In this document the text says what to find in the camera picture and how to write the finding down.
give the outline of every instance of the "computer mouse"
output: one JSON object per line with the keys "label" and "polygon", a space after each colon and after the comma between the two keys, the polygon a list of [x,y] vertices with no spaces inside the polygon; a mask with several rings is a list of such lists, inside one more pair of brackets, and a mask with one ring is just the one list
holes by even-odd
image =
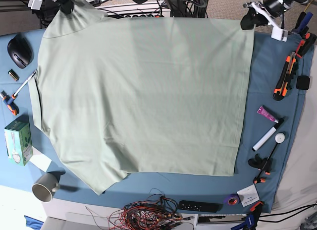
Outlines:
{"label": "computer mouse", "polygon": [[14,63],[21,69],[25,68],[31,61],[31,49],[26,40],[19,35],[16,35],[8,43],[8,53]]}

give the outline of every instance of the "t-shirt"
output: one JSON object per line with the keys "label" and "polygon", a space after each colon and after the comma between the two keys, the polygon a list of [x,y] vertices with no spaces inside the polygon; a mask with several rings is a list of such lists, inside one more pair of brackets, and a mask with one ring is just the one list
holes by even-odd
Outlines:
{"label": "t-shirt", "polygon": [[114,19],[76,0],[43,35],[34,124],[97,194],[135,172],[232,176],[253,39],[235,20]]}

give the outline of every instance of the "box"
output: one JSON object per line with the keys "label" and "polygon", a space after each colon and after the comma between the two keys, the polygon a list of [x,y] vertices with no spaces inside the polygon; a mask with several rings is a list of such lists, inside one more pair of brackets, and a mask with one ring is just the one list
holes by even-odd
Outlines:
{"label": "box", "polygon": [[30,124],[18,119],[4,128],[4,136],[9,161],[24,166],[33,156]]}

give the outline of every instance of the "remote control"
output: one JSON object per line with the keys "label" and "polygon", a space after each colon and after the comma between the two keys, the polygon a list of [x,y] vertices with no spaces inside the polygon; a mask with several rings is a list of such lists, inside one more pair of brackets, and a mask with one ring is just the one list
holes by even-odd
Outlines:
{"label": "remote control", "polygon": [[182,200],[178,204],[178,209],[187,211],[200,211],[216,213],[220,209],[219,204],[205,203],[205,202],[195,202]]}

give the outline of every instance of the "mug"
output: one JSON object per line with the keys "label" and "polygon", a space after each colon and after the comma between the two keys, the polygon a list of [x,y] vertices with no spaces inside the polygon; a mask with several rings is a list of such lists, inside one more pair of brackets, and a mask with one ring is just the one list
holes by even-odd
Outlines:
{"label": "mug", "polygon": [[46,173],[32,186],[32,192],[39,200],[50,202],[55,192],[60,189],[58,180],[53,174]]}

